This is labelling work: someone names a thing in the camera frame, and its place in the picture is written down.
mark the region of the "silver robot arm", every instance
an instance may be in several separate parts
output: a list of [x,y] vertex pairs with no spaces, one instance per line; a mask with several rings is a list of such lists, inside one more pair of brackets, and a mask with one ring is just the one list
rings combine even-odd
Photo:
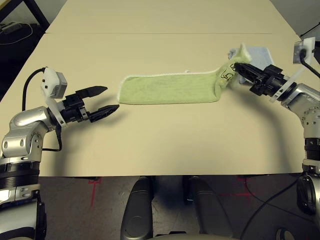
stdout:
[[[310,58],[312,50],[312,47],[299,45],[298,55],[303,65],[306,63],[304,58],[306,55]],[[297,205],[304,213],[313,216],[320,229],[320,92],[303,83],[296,84],[291,79],[293,77],[284,76],[282,69],[274,65],[264,70],[246,63],[235,63],[234,67],[252,84],[251,92],[270,96],[271,102],[280,101],[300,119],[304,130],[305,159],[302,161],[303,175],[297,181]]]
[[[96,112],[86,111],[82,99],[102,93],[107,89],[103,86],[78,90],[57,103],[55,99],[63,98],[66,87],[67,81],[62,73],[44,68],[41,89],[48,108],[24,110],[9,123],[9,132],[0,149],[0,239],[45,238],[47,220],[38,181],[42,151],[58,152],[62,149],[61,131],[67,123],[95,122],[119,107],[108,105]],[[54,130],[59,149],[43,148],[45,134]]]

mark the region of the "black metal frame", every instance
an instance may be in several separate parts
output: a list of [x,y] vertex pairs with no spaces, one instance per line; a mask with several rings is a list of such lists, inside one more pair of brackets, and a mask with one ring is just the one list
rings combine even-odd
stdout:
[[0,22],[22,2],[25,3],[43,30],[47,30],[50,23],[36,4],[35,0],[10,0],[3,8],[0,9]]

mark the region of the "beige table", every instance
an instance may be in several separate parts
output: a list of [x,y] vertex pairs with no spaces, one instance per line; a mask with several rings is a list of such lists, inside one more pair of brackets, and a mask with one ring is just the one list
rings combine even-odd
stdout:
[[[35,70],[63,72],[75,90],[109,89],[85,100],[88,111],[116,104],[128,75],[214,70],[241,42],[266,46],[275,64],[291,75],[294,34],[45,34],[0,103],[0,136],[21,110],[22,89]],[[29,85],[27,109],[44,105],[42,76]],[[299,79],[319,90],[306,70]],[[125,105],[95,123],[70,123],[62,152],[44,152],[41,176],[275,174],[301,171],[303,129],[278,102],[244,86],[228,87],[218,102]],[[54,133],[44,147],[57,147]]]
[[269,0],[68,0],[47,33],[293,33]]

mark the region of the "red tape mark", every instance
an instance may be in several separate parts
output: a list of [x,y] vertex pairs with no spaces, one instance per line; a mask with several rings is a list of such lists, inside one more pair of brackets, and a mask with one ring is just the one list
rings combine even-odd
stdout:
[[248,197],[251,196],[249,192],[240,192],[240,193],[220,193],[219,196],[222,197],[231,197],[231,196],[236,196],[236,197]]
[[246,184],[245,184],[245,178],[244,178],[244,177],[237,176],[236,179],[237,179],[238,181],[240,181],[240,182],[243,183],[245,192],[239,192],[239,193],[220,193],[219,196],[222,196],[222,197],[232,197],[232,196],[235,196],[235,197],[247,197],[248,202],[250,202],[250,197],[251,197],[252,195],[255,195],[255,194],[252,193],[252,195],[251,195],[250,192],[248,191],[248,188],[246,187]]
[[99,177],[99,179],[96,181],[89,180],[89,182],[88,182],[88,184],[93,184],[93,189],[92,189],[92,194],[91,194],[91,204],[90,204],[91,208],[94,206],[94,203],[95,203],[96,185],[101,184],[101,182],[102,182],[102,177]]

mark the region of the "green cloth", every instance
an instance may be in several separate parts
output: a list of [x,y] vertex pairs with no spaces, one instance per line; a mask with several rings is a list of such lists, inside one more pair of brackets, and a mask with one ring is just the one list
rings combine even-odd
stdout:
[[130,76],[122,83],[118,101],[135,105],[215,102],[236,74],[234,63],[250,61],[242,44],[232,59],[212,72]]

